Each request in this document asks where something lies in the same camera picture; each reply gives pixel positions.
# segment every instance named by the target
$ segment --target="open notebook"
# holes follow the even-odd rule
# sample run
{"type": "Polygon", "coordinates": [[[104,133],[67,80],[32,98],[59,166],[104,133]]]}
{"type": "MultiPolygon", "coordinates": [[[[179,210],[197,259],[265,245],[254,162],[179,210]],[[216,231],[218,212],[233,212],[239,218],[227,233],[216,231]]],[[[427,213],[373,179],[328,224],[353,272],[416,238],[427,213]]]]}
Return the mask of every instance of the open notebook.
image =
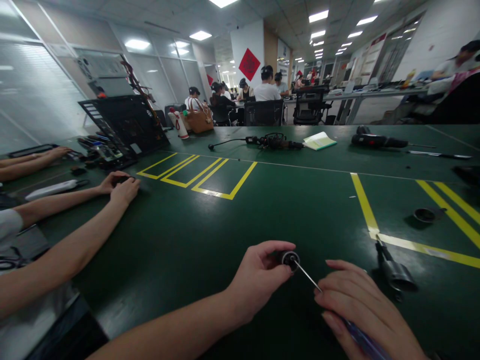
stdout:
{"type": "Polygon", "coordinates": [[[337,143],[335,140],[329,138],[324,131],[310,137],[306,137],[303,139],[303,141],[303,145],[315,151],[335,145],[337,143]]]}

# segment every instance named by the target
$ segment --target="forearm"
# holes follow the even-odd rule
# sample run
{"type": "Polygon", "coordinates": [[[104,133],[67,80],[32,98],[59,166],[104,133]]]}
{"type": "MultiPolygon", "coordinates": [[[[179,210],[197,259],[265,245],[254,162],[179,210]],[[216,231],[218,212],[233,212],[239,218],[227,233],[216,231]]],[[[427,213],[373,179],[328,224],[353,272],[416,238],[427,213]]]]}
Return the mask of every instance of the forearm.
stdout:
{"type": "Polygon", "coordinates": [[[224,292],[206,297],[126,332],[89,360],[193,360],[242,325],[224,292]]]}
{"type": "Polygon", "coordinates": [[[17,206],[14,210],[20,214],[23,220],[23,228],[25,229],[42,219],[84,203],[99,194],[98,189],[93,187],[86,190],[46,196],[17,206]]]}
{"type": "Polygon", "coordinates": [[[0,276],[0,319],[78,274],[108,239],[127,207],[126,202],[110,201],[37,261],[0,276]]]}
{"type": "Polygon", "coordinates": [[[0,182],[11,181],[33,174],[56,161],[53,156],[42,156],[35,160],[18,163],[0,169],[0,182]]]}

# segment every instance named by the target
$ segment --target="pen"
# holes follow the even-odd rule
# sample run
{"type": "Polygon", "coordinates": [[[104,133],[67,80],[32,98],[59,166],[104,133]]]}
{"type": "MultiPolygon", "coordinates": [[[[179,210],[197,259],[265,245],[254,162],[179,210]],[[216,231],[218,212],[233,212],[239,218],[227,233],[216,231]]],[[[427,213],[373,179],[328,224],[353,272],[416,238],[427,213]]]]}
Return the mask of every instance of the pen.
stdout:
{"type": "Polygon", "coordinates": [[[459,159],[459,160],[468,160],[472,158],[471,156],[468,156],[468,155],[450,155],[450,154],[442,154],[439,152],[424,152],[424,151],[415,151],[415,150],[409,150],[407,151],[407,153],[417,154],[417,155],[436,156],[439,158],[459,159]]]}

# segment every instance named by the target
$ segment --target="small cylindrical part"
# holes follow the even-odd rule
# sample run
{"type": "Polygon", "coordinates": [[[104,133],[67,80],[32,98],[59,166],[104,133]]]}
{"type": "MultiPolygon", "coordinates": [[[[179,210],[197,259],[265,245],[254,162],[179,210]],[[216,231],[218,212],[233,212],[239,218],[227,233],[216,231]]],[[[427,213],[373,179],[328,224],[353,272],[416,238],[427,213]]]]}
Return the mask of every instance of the small cylindrical part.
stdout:
{"type": "Polygon", "coordinates": [[[299,268],[295,261],[300,264],[300,258],[294,251],[283,251],[278,255],[278,262],[283,265],[288,265],[292,272],[299,268]]]}

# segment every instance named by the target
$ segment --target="sleeve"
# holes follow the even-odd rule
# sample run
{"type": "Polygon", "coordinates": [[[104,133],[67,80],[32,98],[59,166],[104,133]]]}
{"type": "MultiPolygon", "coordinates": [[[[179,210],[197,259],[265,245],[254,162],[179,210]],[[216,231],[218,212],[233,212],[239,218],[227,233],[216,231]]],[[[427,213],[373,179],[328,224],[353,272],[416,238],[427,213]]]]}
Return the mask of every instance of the sleeve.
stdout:
{"type": "Polygon", "coordinates": [[[23,226],[24,221],[15,210],[7,209],[0,211],[0,242],[17,235],[23,226]]]}

